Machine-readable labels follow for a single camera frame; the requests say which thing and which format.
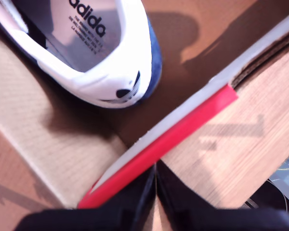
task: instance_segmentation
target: white sneaker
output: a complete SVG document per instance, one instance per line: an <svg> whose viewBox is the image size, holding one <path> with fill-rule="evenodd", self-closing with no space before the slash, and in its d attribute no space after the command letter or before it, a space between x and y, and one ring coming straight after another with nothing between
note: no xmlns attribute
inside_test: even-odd
<svg viewBox="0 0 289 231"><path fill-rule="evenodd" d="M100 107L148 98L161 75L141 0L0 0L0 25L62 87Z"/></svg>

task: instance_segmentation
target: shoe insole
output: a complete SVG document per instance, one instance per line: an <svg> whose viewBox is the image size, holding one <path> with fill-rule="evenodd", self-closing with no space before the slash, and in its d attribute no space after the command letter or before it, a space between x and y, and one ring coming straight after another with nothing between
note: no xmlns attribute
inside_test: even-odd
<svg viewBox="0 0 289 231"><path fill-rule="evenodd" d="M46 37L46 49L77 71L88 71L118 45L115 0L14 0Z"/></svg>

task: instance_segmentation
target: shoe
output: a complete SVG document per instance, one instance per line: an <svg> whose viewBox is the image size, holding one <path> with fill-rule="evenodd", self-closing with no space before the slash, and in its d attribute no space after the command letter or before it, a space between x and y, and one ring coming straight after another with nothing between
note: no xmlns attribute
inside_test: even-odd
<svg viewBox="0 0 289 231"><path fill-rule="evenodd" d="M100 107L147 99L160 79L141 0L0 0L0 26L63 88Z"/></svg>

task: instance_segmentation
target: adidas text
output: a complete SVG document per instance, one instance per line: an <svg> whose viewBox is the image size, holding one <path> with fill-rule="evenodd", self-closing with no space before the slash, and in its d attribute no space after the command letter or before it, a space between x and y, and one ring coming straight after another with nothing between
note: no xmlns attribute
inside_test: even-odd
<svg viewBox="0 0 289 231"><path fill-rule="evenodd" d="M87 20L89 26L92 29L95 29L95 32L103 37L105 35L106 27L101 24L102 18L97 18L92 13L93 9L90 5L85 6L84 4L80 4L80 0L69 0L69 3L74 9L77 9L78 14L84 19Z"/></svg>

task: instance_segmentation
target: red strip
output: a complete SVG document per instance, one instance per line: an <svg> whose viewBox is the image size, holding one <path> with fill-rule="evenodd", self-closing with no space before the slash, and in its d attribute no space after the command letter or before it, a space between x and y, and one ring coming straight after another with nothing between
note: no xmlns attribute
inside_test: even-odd
<svg viewBox="0 0 289 231"><path fill-rule="evenodd" d="M89 191L78 208L96 208L102 205L235 99L236 92L230 86L224 86L142 150L103 185L92 193Z"/></svg>

